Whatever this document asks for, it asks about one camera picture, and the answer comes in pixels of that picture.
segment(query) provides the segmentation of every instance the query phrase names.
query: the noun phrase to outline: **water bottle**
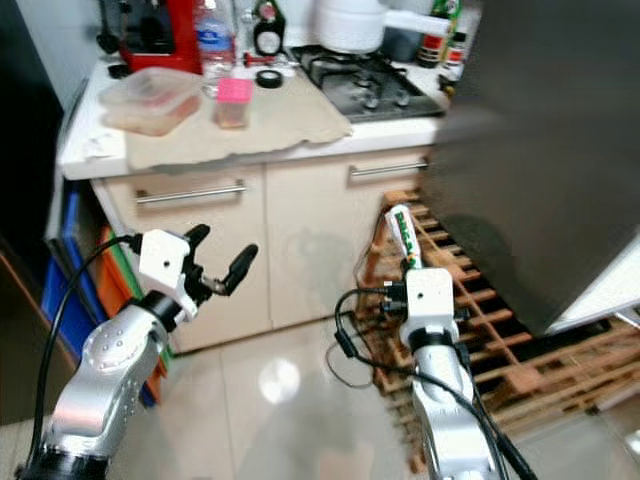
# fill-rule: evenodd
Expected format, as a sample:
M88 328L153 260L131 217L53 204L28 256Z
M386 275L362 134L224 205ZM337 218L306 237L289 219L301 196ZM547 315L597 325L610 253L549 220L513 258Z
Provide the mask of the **water bottle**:
M199 2L194 13L204 90L211 97L215 97L220 79L231 75L235 60L233 35L218 2Z

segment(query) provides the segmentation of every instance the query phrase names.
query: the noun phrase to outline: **coffee machine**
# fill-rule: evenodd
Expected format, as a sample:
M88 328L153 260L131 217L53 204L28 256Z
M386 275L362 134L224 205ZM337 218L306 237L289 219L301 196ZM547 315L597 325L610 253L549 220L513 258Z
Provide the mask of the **coffee machine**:
M120 0L120 55L129 68L201 73L193 8L194 0Z

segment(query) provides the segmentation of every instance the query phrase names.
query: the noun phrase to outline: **drawer handle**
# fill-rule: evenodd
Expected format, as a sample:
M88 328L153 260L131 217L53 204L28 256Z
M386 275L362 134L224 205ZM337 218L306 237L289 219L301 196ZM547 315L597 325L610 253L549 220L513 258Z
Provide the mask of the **drawer handle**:
M190 198L215 197L218 195L228 195L229 193L242 193L247 190L244 181L238 180L232 187L219 188L217 190L196 190L195 192L171 193L168 195L146 195L144 191L138 192L136 204L146 205L148 203L172 202L175 200L188 200Z
M429 166L426 161L418 163L409 163L407 165L395 165L393 167L369 168L367 170L359 170L358 167L351 165L349 167L349 175L352 177L366 177L367 175L381 175L384 173L403 172L405 170L422 170Z

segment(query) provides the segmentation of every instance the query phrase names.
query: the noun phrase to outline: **cabinet drawer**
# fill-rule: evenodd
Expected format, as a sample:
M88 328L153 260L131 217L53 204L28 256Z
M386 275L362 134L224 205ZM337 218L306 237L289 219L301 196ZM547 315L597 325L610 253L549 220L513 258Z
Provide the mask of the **cabinet drawer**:
M271 329L262 167L140 175L105 184L120 220L136 231L162 228L182 233L198 223L211 226L196 253L196 262L208 276L223 277L245 245L256 243L261 249L232 297L212 297L191 324L175 330L180 352Z
M284 327L331 315L355 285L382 195L415 188L426 148L267 166L271 319Z

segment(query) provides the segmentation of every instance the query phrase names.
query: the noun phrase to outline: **brown paper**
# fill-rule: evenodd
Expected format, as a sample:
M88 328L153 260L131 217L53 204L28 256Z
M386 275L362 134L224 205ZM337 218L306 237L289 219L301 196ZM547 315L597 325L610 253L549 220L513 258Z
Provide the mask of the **brown paper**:
M213 122L215 102L204 95L200 109L163 137L126 133L133 169L195 164L231 154L271 152L300 142L333 142L352 132L351 123L309 80L285 78L277 89L255 87L250 123L223 130Z

